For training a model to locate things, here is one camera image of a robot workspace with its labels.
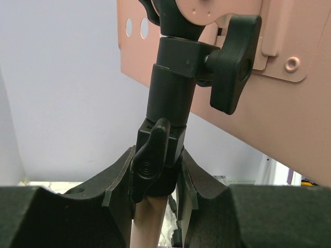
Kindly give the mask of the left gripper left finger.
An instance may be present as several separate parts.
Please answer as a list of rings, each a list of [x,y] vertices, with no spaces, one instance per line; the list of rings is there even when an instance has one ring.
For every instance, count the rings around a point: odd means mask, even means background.
[[[64,194],[1,187],[1,247],[129,247],[134,153]]]

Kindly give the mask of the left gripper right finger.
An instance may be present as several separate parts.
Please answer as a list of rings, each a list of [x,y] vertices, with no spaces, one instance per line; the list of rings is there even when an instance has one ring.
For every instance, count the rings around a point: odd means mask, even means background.
[[[330,188],[226,186],[184,151],[177,207],[184,247],[330,247]]]

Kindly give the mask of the pink music stand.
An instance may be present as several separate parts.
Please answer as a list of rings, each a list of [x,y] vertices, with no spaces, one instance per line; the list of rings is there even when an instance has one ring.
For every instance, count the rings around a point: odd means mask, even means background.
[[[132,247],[156,247],[189,113],[330,188],[330,1],[118,1],[121,71],[149,87]]]

